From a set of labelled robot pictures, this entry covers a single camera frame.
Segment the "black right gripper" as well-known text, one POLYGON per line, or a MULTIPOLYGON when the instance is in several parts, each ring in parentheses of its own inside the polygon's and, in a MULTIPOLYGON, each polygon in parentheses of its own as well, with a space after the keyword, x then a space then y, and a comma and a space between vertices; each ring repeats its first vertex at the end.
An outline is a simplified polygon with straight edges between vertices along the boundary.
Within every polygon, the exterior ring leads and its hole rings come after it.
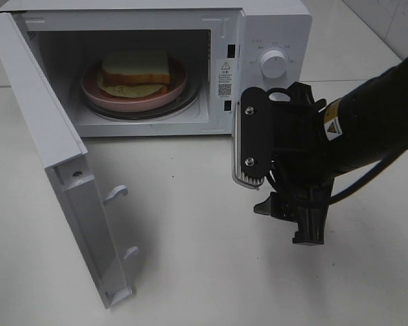
POLYGON ((298 230, 292 242, 323 245, 324 228, 335 171, 326 152, 324 99, 315 101, 311 87, 294 82, 270 93, 287 95, 289 101, 272 101, 273 148, 269 197, 254 206, 259 215, 284 220, 296 217, 298 230))

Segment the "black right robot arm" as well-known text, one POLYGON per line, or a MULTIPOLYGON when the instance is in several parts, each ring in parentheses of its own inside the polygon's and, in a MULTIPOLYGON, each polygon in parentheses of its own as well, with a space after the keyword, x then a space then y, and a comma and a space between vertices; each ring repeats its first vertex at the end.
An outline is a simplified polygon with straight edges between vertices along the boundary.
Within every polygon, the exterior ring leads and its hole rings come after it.
POLYGON ((295 223, 293 243, 320 245, 329 206, 408 150, 408 57, 332 102, 302 83, 285 93, 270 103, 273 190, 254 212, 295 223))

